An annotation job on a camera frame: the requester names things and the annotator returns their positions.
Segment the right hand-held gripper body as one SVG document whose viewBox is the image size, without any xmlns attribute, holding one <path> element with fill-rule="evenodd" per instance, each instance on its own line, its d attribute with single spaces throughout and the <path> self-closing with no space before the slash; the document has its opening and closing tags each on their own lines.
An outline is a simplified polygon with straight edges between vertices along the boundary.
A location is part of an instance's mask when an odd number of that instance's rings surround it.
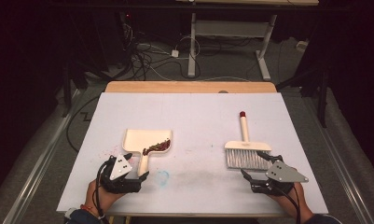
<svg viewBox="0 0 374 224">
<path fill-rule="evenodd" d="M 307 183 L 309 181 L 307 176 L 279 160 L 273 163 L 265 176 L 267 180 L 249 179 L 254 193 L 284 196 L 290 192 L 296 183 Z"/>
</svg>

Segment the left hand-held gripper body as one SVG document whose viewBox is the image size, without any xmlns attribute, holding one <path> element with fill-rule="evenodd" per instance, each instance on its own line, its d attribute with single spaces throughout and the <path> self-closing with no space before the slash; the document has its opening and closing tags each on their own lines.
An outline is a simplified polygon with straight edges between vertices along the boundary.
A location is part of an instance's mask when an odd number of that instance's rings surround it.
<svg viewBox="0 0 374 224">
<path fill-rule="evenodd" d="M 135 179 L 127 178 L 131 170 L 132 166 L 125 160 L 123 154 L 110 156 L 100 173 L 100 185 L 107 192 L 115 194 L 139 192 L 141 185 L 135 184 Z"/>
</svg>

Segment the cream brush with red cap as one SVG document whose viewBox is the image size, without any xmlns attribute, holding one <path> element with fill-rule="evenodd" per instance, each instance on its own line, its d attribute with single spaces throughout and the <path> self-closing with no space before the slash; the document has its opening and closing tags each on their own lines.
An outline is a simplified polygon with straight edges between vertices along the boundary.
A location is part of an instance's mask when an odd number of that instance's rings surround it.
<svg viewBox="0 0 374 224">
<path fill-rule="evenodd" d="M 240 125 L 242 139 L 240 141 L 228 141 L 225 144 L 227 167 L 254 171 L 267 170 L 270 164 L 260 157 L 260 154 L 269 155 L 271 147 L 267 143 L 254 142 L 249 139 L 247 118 L 244 111 L 240 112 Z"/>
</svg>

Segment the cream dustpan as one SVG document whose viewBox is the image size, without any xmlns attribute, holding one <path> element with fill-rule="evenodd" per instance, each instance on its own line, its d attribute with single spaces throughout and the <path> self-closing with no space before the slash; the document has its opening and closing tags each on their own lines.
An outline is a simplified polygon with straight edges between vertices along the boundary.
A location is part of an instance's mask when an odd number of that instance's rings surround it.
<svg viewBox="0 0 374 224">
<path fill-rule="evenodd" d="M 140 160 L 137 168 L 137 175 L 140 176 L 148 171 L 149 156 L 154 153 L 164 153 L 169 150 L 161 152 L 151 152 L 147 156 L 142 154 L 144 148 L 161 143 L 166 139 L 173 141 L 173 132 L 171 130 L 132 130 L 128 129 L 123 138 L 123 149 L 130 153 L 139 153 Z"/>
</svg>

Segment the pile of red crumbs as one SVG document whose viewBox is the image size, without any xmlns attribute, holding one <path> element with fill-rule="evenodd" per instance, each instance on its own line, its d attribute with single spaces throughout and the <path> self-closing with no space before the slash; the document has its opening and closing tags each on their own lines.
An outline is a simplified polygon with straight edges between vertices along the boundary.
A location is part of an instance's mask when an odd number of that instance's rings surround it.
<svg viewBox="0 0 374 224">
<path fill-rule="evenodd" d="M 147 156 L 151 152 L 165 151 L 170 147 L 170 144 L 171 144 L 171 140 L 166 139 L 165 141 L 161 143 L 157 143 L 156 145 L 150 146 L 148 148 L 144 148 L 142 154 L 144 156 Z"/>
</svg>

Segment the person's right hand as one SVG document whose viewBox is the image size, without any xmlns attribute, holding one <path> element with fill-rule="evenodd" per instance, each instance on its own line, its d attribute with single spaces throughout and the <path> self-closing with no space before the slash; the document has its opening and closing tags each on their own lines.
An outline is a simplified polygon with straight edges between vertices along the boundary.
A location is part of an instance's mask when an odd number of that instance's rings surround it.
<svg viewBox="0 0 374 224">
<path fill-rule="evenodd" d="M 299 223 L 302 219 L 308 219 L 313 215 L 312 210 L 306 203 L 304 189 L 300 183 L 295 183 L 294 187 L 289 191 L 288 196 L 274 197 L 283 210 Z"/>
</svg>

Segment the person's left hand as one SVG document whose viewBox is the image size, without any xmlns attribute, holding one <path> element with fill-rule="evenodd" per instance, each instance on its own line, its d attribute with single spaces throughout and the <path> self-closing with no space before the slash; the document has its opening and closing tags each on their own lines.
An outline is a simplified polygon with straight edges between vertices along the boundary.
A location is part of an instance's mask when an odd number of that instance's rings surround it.
<svg viewBox="0 0 374 224">
<path fill-rule="evenodd" d="M 88 184 L 86 200 L 83 204 L 94 206 L 99 213 L 104 214 L 121 197 L 123 197 L 123 194 L 107 192 L 95 180 L 92 180 Z"/>
</svg>

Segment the black metal stand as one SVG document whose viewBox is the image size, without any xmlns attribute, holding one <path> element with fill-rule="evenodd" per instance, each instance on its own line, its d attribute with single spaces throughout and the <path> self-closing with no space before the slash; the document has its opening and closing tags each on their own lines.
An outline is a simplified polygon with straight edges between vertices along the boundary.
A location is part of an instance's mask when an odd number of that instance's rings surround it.
<svg viewBox="0 0 374 224">
<path fill-rule="evenodd" d="M 321 64 L 295 74 L 293 77 L 280 82 L 275 86 L 277 91 L 285 87 L 299 87 L 302 97 L 317 96 L 316 116 L 323 128 L 326 127 L 326 96 L 328 85 L 327 68 Z"/>
<path fill-rule="evenodd" d="M 78 90 L 85 90 L 88 87 L 88 81 L 85 78 L 86 71 L 85 64 L 79 61 L 68 62 L 62 68 L 64 100 L 62 116 L 64 118 L 69 114 L 72 107 L 71 82 L 74 82 Z"/>
</svg>

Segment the aluminium floor rail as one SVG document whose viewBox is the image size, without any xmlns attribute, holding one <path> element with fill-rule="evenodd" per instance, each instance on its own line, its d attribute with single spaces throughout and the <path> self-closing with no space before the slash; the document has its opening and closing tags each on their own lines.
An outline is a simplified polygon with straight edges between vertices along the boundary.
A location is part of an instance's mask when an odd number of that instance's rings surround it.
<svg viewBox="0 0 374 224">
<path fill-rule="evenodd" d="M 353 207 L 360 224 L 374 224 L 374 219 L 367 209 L 367 206 L 362 198 L 362 194 L 353 181 L 351 173 L 347 170 L 340 154 L 338 153 L 338 149 L 336 148 L 331 135 L 329 134 L 327 128 L 325 128 L 321 124 L 321 121 L 317 118 L 313 100 L 304 98 L 303 101 L 305 106 L 307 106 L 315 124 L 318 126 L 320 134 L 323 136 L 326 142 L 326 151 L 329 160 L 334 166 L 335 173 L 339 178 L 343 191 L 347 195 L 348 201 Z"/>
<path fill-rule="evenodd" d="M 72 105 L 71 108 L 68 109 L 62 116 L 62 119 L 58 122 L 55 132 L 52 134 L 52 136 L 48 140 L 48 143 L 46 144 L 46 147 L 36 160 L 32 172 L 27 177 L 27 180 L 21 188 L 18 197 L 7 213 L 3 224 L 20 224 L 22 217 L 24 216 L 31 200 L 35 196 L 35 192 L 38 189 L 41 180 L 48 169 L 48 166 L 55 153 L 56 146 L 58 145 L 59 139 L 62 136 L 62 132 L 69 124 L 75 108 L 76 107 Z"/>
</svg>

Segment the white metal desk frame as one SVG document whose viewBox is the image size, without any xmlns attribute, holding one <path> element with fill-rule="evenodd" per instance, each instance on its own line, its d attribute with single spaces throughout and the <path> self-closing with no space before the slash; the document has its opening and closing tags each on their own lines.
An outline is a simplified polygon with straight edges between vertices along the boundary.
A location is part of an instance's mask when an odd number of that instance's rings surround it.
<svg viewBox="0 0 374 224">
<path fill-rule="evenodd" d="M 188 3 L 192 7 L 202 7 L 204 4 L 219 7 L 229 7 L 235 4 L 241 7 L 317 7 L 319 0 L 177 0 Z M 271 13 L 266 21 L 235 21 L 234 19 L 200 19 L 196 12 L 191 13 L 190 21 L 190 47 L 188 54 L 187 76 L 196 77 L 198 72 L 197 56 L 201 45 L 198 36 L 223 37 L 258 37 L 263 39 L 261 49 L 255 52 L 256 62 L 260 74 L 265 81 L 270 81 L 270 73 L 265 62 L 265 53 L 270 42 L 271 34 L 277 19 L 276 13 Z"/>
</svg>

